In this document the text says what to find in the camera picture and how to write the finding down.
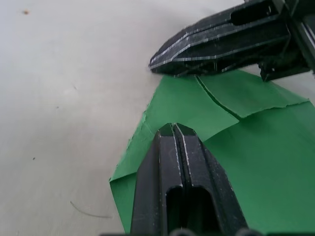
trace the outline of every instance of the white surface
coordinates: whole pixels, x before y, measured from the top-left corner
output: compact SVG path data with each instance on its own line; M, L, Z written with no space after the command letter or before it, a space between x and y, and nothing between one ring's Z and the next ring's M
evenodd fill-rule
M108 179L159 83L150 57L238 3L1 0L0 235L122 232Z

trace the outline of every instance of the white table surface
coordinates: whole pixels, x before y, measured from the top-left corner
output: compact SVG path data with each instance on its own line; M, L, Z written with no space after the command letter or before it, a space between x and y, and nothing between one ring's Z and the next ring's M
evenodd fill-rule
M122 232L108 179L159 84L150 57L240 3L1 0L0 235ZM310 74L278 83L315 101Z

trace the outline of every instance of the black plastic part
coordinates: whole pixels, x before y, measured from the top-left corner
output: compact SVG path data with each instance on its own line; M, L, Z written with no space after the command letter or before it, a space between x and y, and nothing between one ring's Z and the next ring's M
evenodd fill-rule
M251 0L183 29L149 68L179 77L258 63L264 81L314 70L313 14L315 0Z
M132 234L233 236L247 228L222 166L196 133L167 124L155 135L137 172Z

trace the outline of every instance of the green paper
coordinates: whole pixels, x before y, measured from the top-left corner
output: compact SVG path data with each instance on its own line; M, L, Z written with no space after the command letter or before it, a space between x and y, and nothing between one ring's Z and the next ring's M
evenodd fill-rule
M315 231L314 120L307 102L254 114L206 141L251 228Z
M205 141L214 136L218 132L225 130L232 125L238 123L238 119L232 116L226 110L238 111L238 103L233 103L233 97L230 95L235 93L239 100L251 99L250 96L264 97L266 93L273 91L277 93L277 89L273 83L263 84L268 89L261 89L257 86L251 86L253 92L251 95L248 93L238 94L232 89L224 90L224 83L229 83L231 78L239 81L240 87L246 87L248 80L258 81L257 76L253 76L246 72L239 73L234 71L226 73L226 77L219 80L217 77L211 77L216 84L211 85L213 88L222 88L220 93L214 93L219 99L213 100L213 95L209 95L211 91L210 85L206 84L206 90L195 78L171 78L165 76L159 87L157 88L147 110L144 112L143 117L133 135L130 139L127 149L120 160L117 168L110 179L110 185L114 200L125 229L128 233L131 225L131 214L133 206L133 195L136 182L136 171L145 157L147 150L152 142L156 131L166 123L178 122L183 125L193 128L200 139ZM283 107L290 104L297 104L303 99L287 90L279 90L280 94L271 96L272 99L268 100L270 107ZM227 108L220 104L218 101L225 98L229 101ZM252 114L260 109L260 100L252 99L252 103L245 103L243 111L246 114Z
M205 141L238 119L218 106L195 78L165 76L111 180L137 172L157 130L174 122L191 127Z
M265 83L256 75L238 70L217 76L202 76L207 91L225 108L245 118L271 108L308 101L274 83Z

